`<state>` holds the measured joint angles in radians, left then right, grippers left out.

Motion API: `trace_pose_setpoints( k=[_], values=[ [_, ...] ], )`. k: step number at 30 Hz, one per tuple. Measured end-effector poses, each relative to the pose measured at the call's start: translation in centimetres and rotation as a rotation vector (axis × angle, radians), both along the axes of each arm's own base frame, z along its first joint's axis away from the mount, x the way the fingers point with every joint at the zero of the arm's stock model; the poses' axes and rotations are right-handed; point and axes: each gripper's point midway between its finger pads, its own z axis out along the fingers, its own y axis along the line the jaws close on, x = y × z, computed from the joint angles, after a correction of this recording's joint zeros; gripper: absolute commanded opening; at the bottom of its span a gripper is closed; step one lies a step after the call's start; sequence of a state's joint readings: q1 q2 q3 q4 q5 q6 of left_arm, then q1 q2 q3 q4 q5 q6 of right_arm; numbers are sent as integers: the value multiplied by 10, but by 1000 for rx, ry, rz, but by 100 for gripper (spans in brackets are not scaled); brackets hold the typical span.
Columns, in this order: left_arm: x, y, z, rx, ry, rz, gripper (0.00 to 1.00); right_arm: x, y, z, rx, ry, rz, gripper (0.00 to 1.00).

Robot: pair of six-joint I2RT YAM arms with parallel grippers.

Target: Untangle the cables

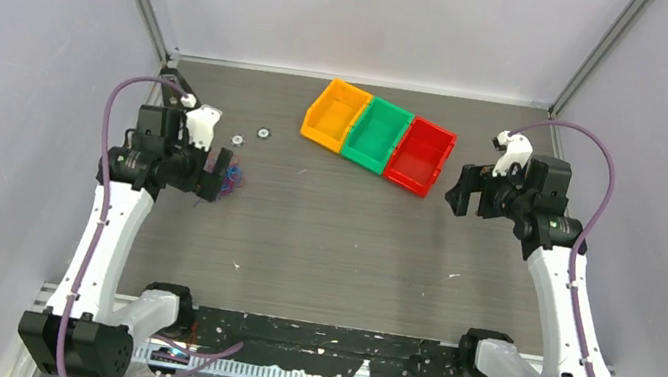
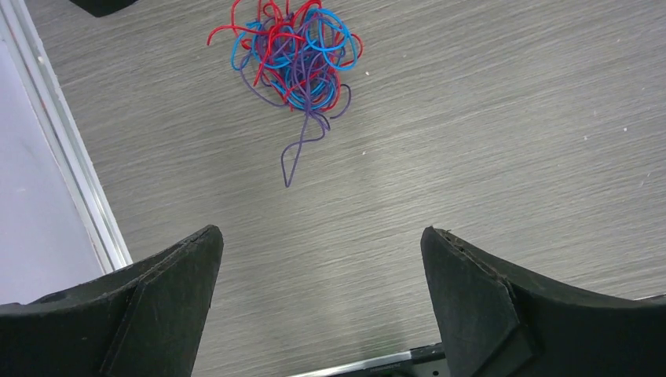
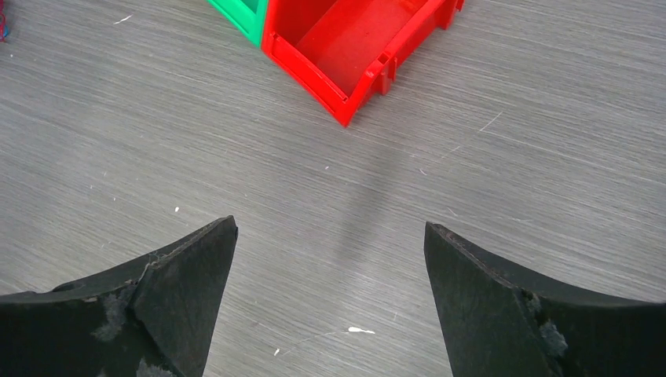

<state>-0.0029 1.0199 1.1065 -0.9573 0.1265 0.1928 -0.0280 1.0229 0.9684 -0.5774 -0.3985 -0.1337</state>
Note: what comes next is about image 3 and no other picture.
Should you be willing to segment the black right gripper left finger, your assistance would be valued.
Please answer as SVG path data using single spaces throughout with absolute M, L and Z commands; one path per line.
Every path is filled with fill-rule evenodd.
M 201 376 L 238 238 L 219 218 L 51 291 L 1 297 L 4 376 Z

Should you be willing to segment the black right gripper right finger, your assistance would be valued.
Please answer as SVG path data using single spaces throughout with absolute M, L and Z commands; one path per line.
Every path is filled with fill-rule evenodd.
M 426 269 L 455 376 L 662 376 L 665 306 L 573 286 L 427 222 Z

